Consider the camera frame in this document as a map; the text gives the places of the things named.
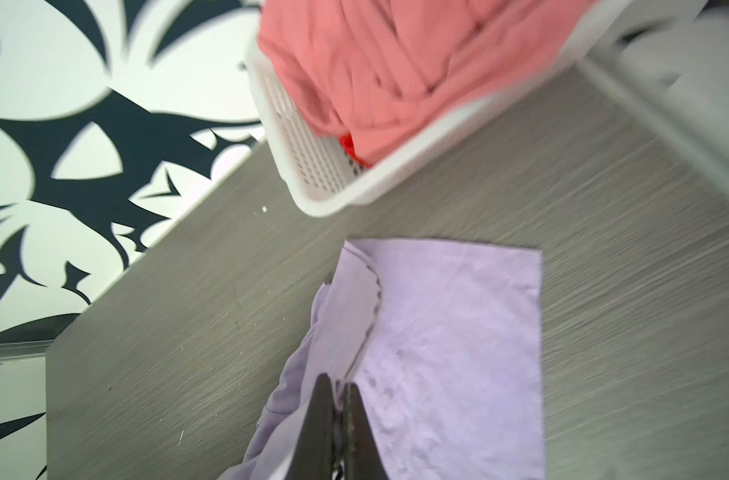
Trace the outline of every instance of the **light purple cloth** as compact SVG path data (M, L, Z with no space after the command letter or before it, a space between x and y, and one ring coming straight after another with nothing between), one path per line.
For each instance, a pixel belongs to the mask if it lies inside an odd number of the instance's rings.
M347 242L244 462L220 480L264 480L286 468L321 372L358 384L391 480L545 478L540 279L535 250L447 240ZM344 379L376 304L375 330Z

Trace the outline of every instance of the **basket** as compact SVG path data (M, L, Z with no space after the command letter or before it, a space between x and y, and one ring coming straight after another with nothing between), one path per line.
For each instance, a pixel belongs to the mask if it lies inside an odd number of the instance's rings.
M317 137L254 40L244 57L250 90L279 174L307 215L367 205L396 187L530 91L585 56L631 0L601 0L583 16L547 72L451 110L372 168L361 168L335 137Z

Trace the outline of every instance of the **gray surface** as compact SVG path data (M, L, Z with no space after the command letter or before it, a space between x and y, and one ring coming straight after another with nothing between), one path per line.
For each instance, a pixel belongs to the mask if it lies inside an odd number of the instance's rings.
M544 250L551 480L729 479L729 204L575 72L328 219L257 153L49 349L50 479L238 463L347 236Z

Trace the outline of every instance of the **fabric piece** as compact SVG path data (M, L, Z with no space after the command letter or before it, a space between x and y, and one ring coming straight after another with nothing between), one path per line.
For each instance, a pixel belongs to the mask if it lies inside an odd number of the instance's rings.
M221 480L264 480L292 456L309 384L344 354L328 346L363 340L342 338L339 326L357 317L348 296L360 291L364 272L377 274L382 302L350 380L359 386L389 478L545 478L540 264L538 251L501 246L347 242L332 285L314 301L312 329L269 398L246 462ZM324 348L314 354L317 345ZM307 358L312 361L300 366ZM285 415L296 402L300 407L284 420L273 416L277 405Z
M354 140L351 138L351 133L345 133L340 135L338 137L338 142L340 142L340 147L343 147L343 150L346 152L346 154L359 165L365 168L372 167L372 165L370 165L368 162L357 157L357 150L356 148L354 148Z
M268 0L258 46L317 135L374 163L450 108L545 71L596 0Z

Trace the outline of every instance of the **red fabric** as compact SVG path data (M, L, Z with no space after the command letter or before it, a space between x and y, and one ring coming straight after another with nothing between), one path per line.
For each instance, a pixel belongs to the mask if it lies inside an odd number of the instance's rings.
M359 165L367 168L372 167L371 164L357 157L357 151L354 149L354 140L351 138L351 133L340 135L338 141L340 142L340 146L343 147L343 150L346 150L348 156L354 159Z
M267 0L258 46L317 135L375 163L452 107L545 71L595 0Z

